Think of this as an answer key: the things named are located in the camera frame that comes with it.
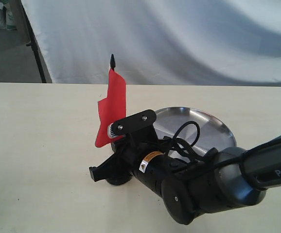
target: red flag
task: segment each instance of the red flag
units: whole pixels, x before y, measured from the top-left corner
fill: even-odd
[[[100,116],[101,125],[95,141],[96,147],[103,147],[108,143],[120,139],[120,137],[112,139],[108,137],[108,126],[116,120],[126,117],[125,80],[113,69],[109,70],[108,77],[107,97],[98,102],[98,114]]]

